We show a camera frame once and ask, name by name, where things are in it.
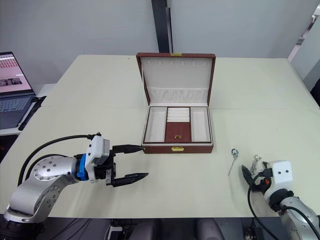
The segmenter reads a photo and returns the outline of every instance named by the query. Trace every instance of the box lid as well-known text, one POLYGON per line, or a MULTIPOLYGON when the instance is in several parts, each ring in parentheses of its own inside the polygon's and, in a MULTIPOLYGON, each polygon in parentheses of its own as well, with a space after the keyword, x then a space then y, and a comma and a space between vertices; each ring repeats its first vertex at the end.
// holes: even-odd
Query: box lid
POLYGON ((209 105, 215 54, 139 52, 136 59, 149 105, 209 105))

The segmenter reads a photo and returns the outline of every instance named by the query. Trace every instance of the laptop screen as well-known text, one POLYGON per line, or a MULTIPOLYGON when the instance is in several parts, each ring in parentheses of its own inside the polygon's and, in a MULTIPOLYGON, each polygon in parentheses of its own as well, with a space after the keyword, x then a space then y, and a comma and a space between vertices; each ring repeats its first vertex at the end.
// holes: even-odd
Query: laptop screen
POLYGON ((12 52, 0 53, 0 95, 33 93, 12 52))

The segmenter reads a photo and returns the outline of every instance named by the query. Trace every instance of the laptop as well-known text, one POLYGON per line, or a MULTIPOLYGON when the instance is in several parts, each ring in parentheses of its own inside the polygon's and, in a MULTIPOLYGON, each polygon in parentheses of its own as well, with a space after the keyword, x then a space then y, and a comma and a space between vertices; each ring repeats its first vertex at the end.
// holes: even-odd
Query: laptop
POLYGON ((35 96, 14 54, 0 52, 0 129, 17 127, 35 96))

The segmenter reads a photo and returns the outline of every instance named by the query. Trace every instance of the black cable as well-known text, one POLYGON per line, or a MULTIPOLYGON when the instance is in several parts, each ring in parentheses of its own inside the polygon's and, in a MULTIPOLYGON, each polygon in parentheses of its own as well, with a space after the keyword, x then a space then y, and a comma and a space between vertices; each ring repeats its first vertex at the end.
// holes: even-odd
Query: black cable
POLYGON ((90 221, 91 222, 92 219, 88 219, 87 221, 85 221, 85 223, 72 235, 70 236, 67 240, 72 239, 76 234, 78 234, 80 232, 80 230, 90 221))
POLYGON ((48 141, 45 144, 42 144, 41 146, 39 146, 36 150, 34 150, 28 157, 27 159, 24 161, 20 174, 19 174, 19 179, 18 179, 18 186, 20 184, 22 184, 22 181, 24 179, 24 174, 26 171, 26 168, 28 166, 28 163, 30 162, 30 160, 34 157, 34 155, 36 155, 41 149, 51 145, 51 144, 55 144, 64 140, 69 140, 69 139, 80 139, 80 138, 86 138, 86 139, 92 139, 94 135, 88 134, 88 135, 72 135, 72 136, 65 136, 65 137, 60 137, 57 139, 54 139, 52 141, 48 141))
POLYGON ((87 230, 87 228, 88 228, 88 226, 90 225, 90 223, 91 223, 91 220, 88 222, 88 224, 85 226, 85 228, 84 228, 84 230, 82 231, 82 233, 80 234, 80 236, 79 236, 79 238, 78 238, 78 240, 80 240, 81 239, 81 237, 82 237, 82 235, 85 233, 85 231, 87 230))
POLYGON ((247 199, 248 199, 248 204, 249 204, 249 208, 254 216, 254 218, 256 219, 256 221, 260 224, 260 226, 268 233, 270 234, 271 237, 273 237, 275 240, 279 240, 279 238, 277 238, 261 221, 260 219, 257 217, 254 209, 252 208, 251 206, 251 202, 250 202, 250 193, 251 193, 251 189, 253 187, 253 185, 255 184, 255 181, 261 177, 259 174, 257 176, 255 176, 252 180, 252 183, 250 184, 249 186, 249 189, 248 189, 248 194, 247 194, 247 199))
POLYGON ((27 180, 29 177, 30 177, 30 174, 31 174, 31 171, 32 169, 34 168, 34 166, 42 159, 45 159, 45 158, 48 158, 48 157, 51 157, 51 156, 61 156, 61 157, 66 157, 65 155, 61 155, 61 154, 47 154, 47 155, 44 155, 44 156, 41 156, 39 157, 37 160, 35 160, 31 166, 29 167, 27 173, 26 173, 26 176, 25 176, 25 179, 24 180, 27 180))
POLYGON ((55 239, 57 236, 59 236, 60 234, 62 234, 64 231, 68 230, 69 228, 71 228, 74 224, 72 224, 75 220, 77 220, 76 218, 73 219, 71 222, 69 222, 67 224, 67 226, 65 226, 61 231, 59 231, 56 235, 54 235, 52 238, 50 238, 50 240, 55 239))
POLYGON ((309 220, 309 218, 308 218, 302 211, 300 211, 299 209, 297 209, 297 208, 295 208, 295 207, 293 207, 293 206, 286 206, 286 205, 283 205, 283 206, 281 207, 281 209, 282 209, 282 210, 288 210, 288 209, 290 209, 290 210, 296 211, 298 214, 300 214, 300 215, 304 218, 304 220, 306 220, 306 222, 309 224, 309 226, 310 226, 310 228, 312 229, 312 231, 314 232, 316 238, 317 238, 318 240, 320 240, 320 234, 319 234, 319 232, 317 231, 317 229, 315 228, 315 226, 312 224, 312 222, 309 220))

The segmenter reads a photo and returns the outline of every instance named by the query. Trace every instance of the white table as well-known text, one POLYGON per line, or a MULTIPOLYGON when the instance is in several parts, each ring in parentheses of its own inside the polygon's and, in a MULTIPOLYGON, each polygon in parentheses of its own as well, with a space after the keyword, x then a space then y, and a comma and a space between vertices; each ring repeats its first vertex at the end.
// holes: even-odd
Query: white table
MULTIPOLYGON (((55 83, 37 85, 36 87, 33 88, 33 90, 34 90, 36 96, 38 98, 40 98, 40 97, 43 97, 43 96, 47 96, 51 92, 51 90, 53 89, 53 87, 55 85, 56 85, 55 83)), ((31 111, 31 109, 34 107, 35 104, 36 104, 35 102, 31 103, 28 111, 26 111, 25 115, 23 116, 21 121, 18 123, 17 127, 0 129, 0 136, 19 135, 21 133, 21 131, 18 129, 20 124, 26 119, 27 115, 29 114, 29 112, 31 111)))
MULTIPOLYGON (((45 106, 35 113, 0 165, 0 212, 5 210, 10 195, 16 188, 20 166, 36 147, 47 141, 99 131, 104 138, 111 140, 112 145, 140 144, 147 106, 142 98, 137 65, 128 58, 135 57, 80 56, 76 59, 44 101, 45 106), (87 69, 86 75, 86 71, 82 71, 82 64, 87 61, 90 66, 93 59, 100 61, 96 62, 95 67, 92 66, 92 70, 87 67, 90 71, 87 69), (114 64, 114 71, 106 69, 107 63, 114 64), (79 67, 79 74, 74 66, 79 67), (101 68, 105 75, 98 81, 101 68), (65 97, 67 91, 70 93, 69 97, 65 97)), ((237 86, 238 91, 232 90, 235 95, 231 98, 233 94, 228 92, 221 71, 225 71, 226 76, 231 73, 226 67, 219 68, 219 62, 223 65, 226 61, 230 64, 233 62, 232 59, 217 59, 213 79, 213 89, 215 84, 219 87, 211 96, 214 135, 211 154, 117 154, 117 177, 137 172, 148 172, 149 176, 134 184, 117 188, 106 187, 103 180, 96 184, 80 182, 67 186, 50 216, 251 217, 247 203, 248 185, 242 177, 240 166, 244 164, 249 167, 255 154, 259 154, 267 162, 291 161, 295 194, 320 214, 320 192, 316 191, 320 168, 319 107, 315 106, 315 102, 286 62, 282 64, 283 72, 280 68, 277 69, 277 75, 293 77, 290 86, 285 85, 288 82, 286 77, 279 77, 278 84, 276 81, 262 81, 260 84, 251 85, 253 79, 272 79, 267 75, 274 75, 276 70, 272 73, 262 71, 264 73, 260 78, 255 78, 256 75, 252 76, 252 71, 248 70, 246 76, 240 74, 236 79, 243 84, 237 86), (282 92, 283 99, 276 94, 271 94, 270 97, 266 90, 262 91, 262 96, 256 94, 256 90, 264 90, 267 86, 270 90, 282 92), (227 104, 214 94, 220 94, 225 101, 227 97, 234 100, 229 101, 227 107, 227 104), (239 158, 228 177, 233 160, 232 148, 239 150, 239 158)), ((275 68, 284 60, 234 61, 237 64, 233 65, 251 62, 255 69, 261 70, 266 68, 265 64, 275 68)), ((88 140, 69 140, 51 145, 37 156, 51 153, 73 156, 83 153, 87 146, 88 140)), ((276 216, 264 202, 261 193, 252 195, 252 205, 258 216, 276 216)))

